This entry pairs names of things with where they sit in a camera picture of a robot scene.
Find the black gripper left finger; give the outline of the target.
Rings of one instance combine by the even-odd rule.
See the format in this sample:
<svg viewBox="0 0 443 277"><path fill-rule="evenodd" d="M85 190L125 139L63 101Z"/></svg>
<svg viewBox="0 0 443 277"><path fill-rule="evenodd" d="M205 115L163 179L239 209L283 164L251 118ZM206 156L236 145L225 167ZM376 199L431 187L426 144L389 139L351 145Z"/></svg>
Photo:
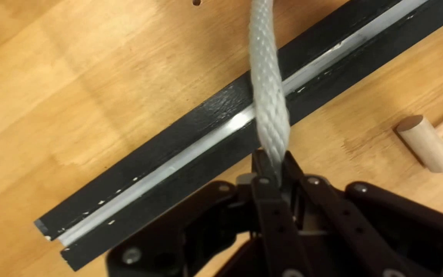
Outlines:
<svg viewBox="0 0 443 277"><path fill-rule="evenodd" d="M263 150L253 153L253 198L257 209L260 236L269 277L305 277L306 264L302 239L279 179Z"/></svg>

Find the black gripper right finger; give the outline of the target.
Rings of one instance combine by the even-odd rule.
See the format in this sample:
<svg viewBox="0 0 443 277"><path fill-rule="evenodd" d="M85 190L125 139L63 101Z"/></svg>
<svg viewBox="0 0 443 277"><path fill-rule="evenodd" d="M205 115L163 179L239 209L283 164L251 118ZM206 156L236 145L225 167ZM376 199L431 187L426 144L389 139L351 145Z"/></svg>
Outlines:
<svg viewBox="0 0 443 277"><path fill-rule="evenodd" d="M305 173L291 152L282 164L283 195L303 229L313 277L416 277L346 192L325 176Z"/></svg>

